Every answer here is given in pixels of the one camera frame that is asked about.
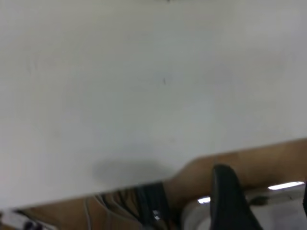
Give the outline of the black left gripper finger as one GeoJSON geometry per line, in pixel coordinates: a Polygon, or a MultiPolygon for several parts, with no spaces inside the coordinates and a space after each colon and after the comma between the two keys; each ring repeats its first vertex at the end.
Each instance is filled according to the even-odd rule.
{"type": "Polygon", "coordinates": [[[210,198],[210,229],[262,229],[247,203],[235,171],[230,166],[217,164],[213,167],[210,198]]]}

